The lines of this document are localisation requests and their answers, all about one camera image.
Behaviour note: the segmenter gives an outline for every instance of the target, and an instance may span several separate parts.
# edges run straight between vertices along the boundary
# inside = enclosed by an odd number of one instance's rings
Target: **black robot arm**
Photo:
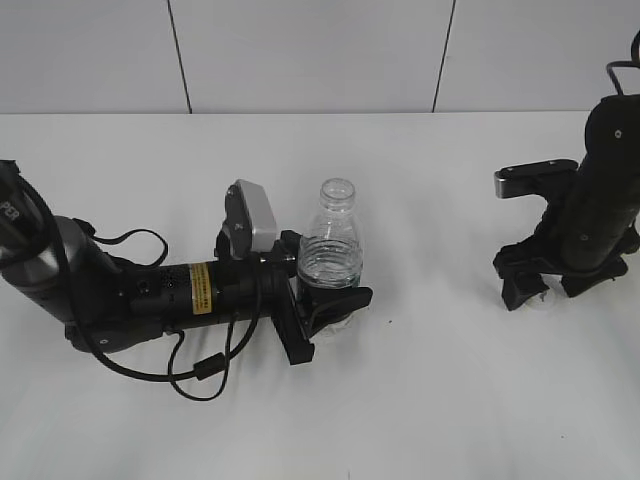
[[[259,185],[236,182],[227,191],[225,210],[217,260],[161,266],[167,244],[159,235],[137,229],[104,239],[87,222],[53,217],[15,163],[2,161],[0,270],[8,283],[64,324],[65,336],[76,349],[91,352],[108,368],[132,378],[170,382],[179,390],[179,380],[224,371],[224,384],[231,359],[247,345],[262,316],[271,317],[292,365],[311,361],[313,335],[369,305],[371,289],[314,289],[297,279],[300,236],[284,231],[276,239],[275,220]],[[152,233],[164,244],[163,255],[151,265],[111,256],[98,246],[139,232]],[[297,280],[297,292],[292,279]],[[176,351],[167,374],[130,370],[105,355],[163,333],[178,333],[179,346],[184,330],[221,323],[229,325],[230,344],[234,323],[249,319],[234,348],[198,362],[189,372],[172,372]]]

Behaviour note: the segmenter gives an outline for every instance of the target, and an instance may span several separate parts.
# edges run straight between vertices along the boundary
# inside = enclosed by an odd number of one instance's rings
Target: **bottle neck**
[[[342,178],[332,178],[322,184],[320,206],[332,213],[348,214],[353,210],[356,192],[353,184]]]

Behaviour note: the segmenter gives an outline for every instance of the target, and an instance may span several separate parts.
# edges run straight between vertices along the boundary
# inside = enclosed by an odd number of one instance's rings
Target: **clear plastic bottle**
[[[331,178],[320,189],[319,208],[300,241],[298,276],[312,287],[357,287],[362,246],[353,212],[356,189],[349,180]]]

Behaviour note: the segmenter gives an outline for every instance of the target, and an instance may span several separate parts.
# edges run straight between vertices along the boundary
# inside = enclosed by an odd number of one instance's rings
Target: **yellow warning label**
[[[189,264],[191,276],[191,301],[193,314],[203,315],[213,310],[213,297],[211,296],[211,280],[209,268],[206,263]]]

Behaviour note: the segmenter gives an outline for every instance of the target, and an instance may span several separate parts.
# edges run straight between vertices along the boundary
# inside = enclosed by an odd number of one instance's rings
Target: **white tabletop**
[[[0,158],[102,236],[144,226],[170,263],[211,259],[225,189],[264,185],[303,229],[321,182],[351,179],[373,302],[308,365],[268,320],[218,401],[117,376],[0,288],[2,479],[636,479],[640,256],[630,273],[509,313],[491,262],[545,206],[498,200],[494,170],[580,160],[585,113],[4,116]],[[140,262],[152,238],[111,250]],[[191,332],[179,367],[220,351]],[[175,339],[119,353],[162,373]],[[217,379],[187,382],[196,393]]]

